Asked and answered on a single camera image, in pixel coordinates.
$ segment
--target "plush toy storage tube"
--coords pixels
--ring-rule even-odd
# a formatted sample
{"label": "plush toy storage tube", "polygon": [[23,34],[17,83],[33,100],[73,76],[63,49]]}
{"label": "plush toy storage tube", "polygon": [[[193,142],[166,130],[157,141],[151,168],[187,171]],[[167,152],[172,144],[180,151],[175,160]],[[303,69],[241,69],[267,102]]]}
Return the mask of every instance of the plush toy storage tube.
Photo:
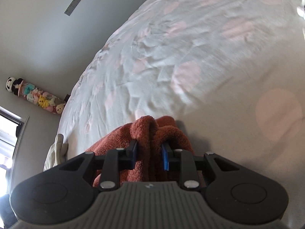
{"label": "plush toy storage tube", "polygon": [[13,92],[34,105],[37,105],[53,114],[60,115],[65,108],[66,102],[49,92],[43,91],[34,84],[28,83],[22,78],[10,77],[6,82],[6,89]]}

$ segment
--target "gray wall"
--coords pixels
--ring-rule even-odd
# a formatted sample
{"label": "gray wall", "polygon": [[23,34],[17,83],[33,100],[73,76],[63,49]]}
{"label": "gray wall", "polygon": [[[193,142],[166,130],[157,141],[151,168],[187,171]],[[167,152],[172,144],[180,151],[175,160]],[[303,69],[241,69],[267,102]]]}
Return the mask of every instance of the gray wall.
{"label": "gray wall", "polygon": [[15,186],[43,170],[59,116],[4,89],[8,77],[23,78],[64,98],[108,37],[146,0],[0,0],[0,106],[30,117],[13,173]]}

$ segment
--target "reddish-brown towel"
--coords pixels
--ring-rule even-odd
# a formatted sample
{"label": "reddish-brown towel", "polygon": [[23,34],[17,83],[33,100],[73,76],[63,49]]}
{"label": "reddish-brown towel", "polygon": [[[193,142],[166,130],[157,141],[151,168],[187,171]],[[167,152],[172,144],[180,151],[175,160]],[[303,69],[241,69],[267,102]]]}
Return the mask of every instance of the reddish-brown towel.
{"label": "reddish-brown towel", "polygon": [[[120,172],[120,181],[167,181],[177,180],[177,173],[168,175],[163,170],[161,144],[169,142],[172,149],[184,149],[194,154],[192,146],[184,133],[178,129],[175,120],[170,116],[154,119],[143,116],[134,123],[118,127],[86,151],[93,151],[95,155],[105,155],[110,149],[127,148],[132,139],[138,142],[138,159],[133,170]],[[99,183],[99,176],[95,178],[93,186]]]}

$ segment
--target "panda plush toy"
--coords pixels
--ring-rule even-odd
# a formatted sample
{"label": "panda plush toy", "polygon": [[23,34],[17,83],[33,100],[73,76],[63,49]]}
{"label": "panda plush toy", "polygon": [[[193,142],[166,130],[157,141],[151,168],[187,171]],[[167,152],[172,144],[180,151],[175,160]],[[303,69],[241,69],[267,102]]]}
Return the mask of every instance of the panda plush toy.
{"label": "panda plush toy", "polygon": [[16,79],[14,77],[10,77],[6,82],[6,90],[8,92],[13,92],[14,95],[18,95],[19,86],[22,81],[22,78]]}

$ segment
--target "bed sheet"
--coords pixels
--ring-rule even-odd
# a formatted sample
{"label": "bed sheet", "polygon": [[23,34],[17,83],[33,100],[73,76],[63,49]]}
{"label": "bed sheet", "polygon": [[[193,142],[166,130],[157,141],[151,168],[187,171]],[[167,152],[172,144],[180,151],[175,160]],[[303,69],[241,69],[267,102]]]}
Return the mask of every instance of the bed sheet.
{"label": "bed sheet", "polygon": [[173,116],[214,151],[281,183],[305,223],[301,0],[147,0],[75,85],[58,133],[72,158],[143,115]]}

